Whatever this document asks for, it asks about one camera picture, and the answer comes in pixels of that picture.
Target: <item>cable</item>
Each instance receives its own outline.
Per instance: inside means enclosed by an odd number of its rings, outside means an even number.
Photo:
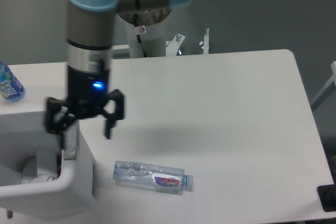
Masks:
[[[134,13],[134,27],[136,28],[137,26],[138,26],[138,15],[136,13]],[[145,51],[145,49],[143,48],[140,34],[137,33],[136,34],[136,38],[137,38],[137,40],[138,40],[138,42],[140,44],[140,47],[141,47],[141,50],[142,50],[144,58],[147,58],[148,55],[147,55],[147,52]]]

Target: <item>white plastic bin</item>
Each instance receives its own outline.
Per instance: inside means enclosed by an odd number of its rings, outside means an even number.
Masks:
[[[30,216],[57,216],[94,203],[95,159],[78,127],[77,156],[63,160],[53,181],[21,184],[22,171],[41,148],[62,154],[58,136],[46,133],[43,112],[0,115],[0,207]]]

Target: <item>metal rod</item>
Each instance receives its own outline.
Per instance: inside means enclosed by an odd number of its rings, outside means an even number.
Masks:
[[[332,75],[329,80],[322,86],[317,94],[311,99],[310,108],[314,112],[321,103],[335,90],[336,77]]]

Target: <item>blue led light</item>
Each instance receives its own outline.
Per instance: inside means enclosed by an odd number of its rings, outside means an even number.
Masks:
[[[104,84],[99,82],[99,81],[96,81],[95,83],[93,83],[93,86],[96,88],[96,89],[103,89],[104,88]]]

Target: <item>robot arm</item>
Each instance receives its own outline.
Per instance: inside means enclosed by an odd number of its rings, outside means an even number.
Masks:
[[[67,0],[67,98],[47,99],[45,128],[62,134],[75,120],[99,114],[106,118],[105,136],[124,118],[124,96],[108,92],[114,17],[117,13],[174,7],[191,0]],[[114,113],[104,107],[115,102]]]

